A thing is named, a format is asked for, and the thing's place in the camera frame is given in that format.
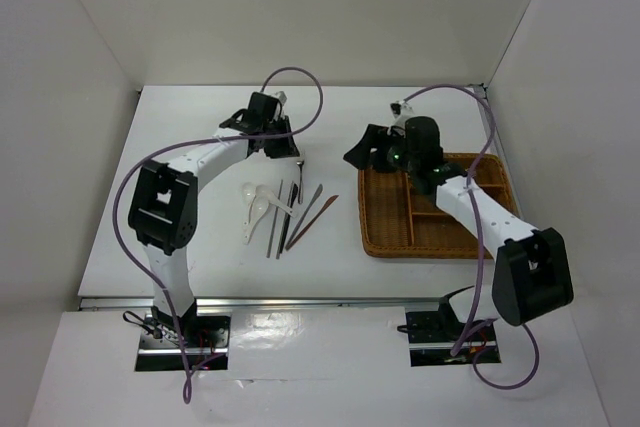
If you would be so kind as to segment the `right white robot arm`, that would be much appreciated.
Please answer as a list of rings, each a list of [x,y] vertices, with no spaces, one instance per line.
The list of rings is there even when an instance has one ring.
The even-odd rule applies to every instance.
[[[519,219],[491,198],[469,170],[447,161],[434,119],[411,117],[401,127],[370,124],[344,159],[358,170],[406,173],[420,195],[452,216],[493,257],[490,288],[455,293],[450,306],[438,312],[436,326],[444,337],[460,338],[474,314],[520,326],[573,301],[561,234]]]

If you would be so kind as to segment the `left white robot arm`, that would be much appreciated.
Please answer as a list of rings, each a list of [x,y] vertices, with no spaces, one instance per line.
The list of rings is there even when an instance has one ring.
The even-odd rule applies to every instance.
[[[254,92],[248,106],[223,121],[209,143],[169,162],[145,161],[139,171],[128,225],[147,255],[154,282],[152,315],[176,346],[198,334],[196,299],[189,283],[187,245],[198,225],[198,197],[213,179],[256,152],[295,157],[286,95]]]

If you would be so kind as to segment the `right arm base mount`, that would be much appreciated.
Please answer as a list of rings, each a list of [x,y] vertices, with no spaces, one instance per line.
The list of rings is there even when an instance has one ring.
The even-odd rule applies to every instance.
[[[413,311],[405,313],[405,322],[396,331],[406,336],[412,367],[471,365],[479,354],[478,363],[501,362],[495,329],[483,327],[470,335],[457,355],[451,349],[464,327],[456,320],[445,319],[438,311]]]

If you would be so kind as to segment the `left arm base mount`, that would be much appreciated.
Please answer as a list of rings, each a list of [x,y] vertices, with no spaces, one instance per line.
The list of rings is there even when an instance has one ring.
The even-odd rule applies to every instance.
[[[179,342],[175,332],[155,320],[151,314],[141,317],[127,310],[122,314],[126,323],[140,329],[135,370],[164,372],[183,369]],[[231,317],[204,316],[197,319],[195,328],[185,335],[186,357],[189,367],[200,370],[226,370]]]

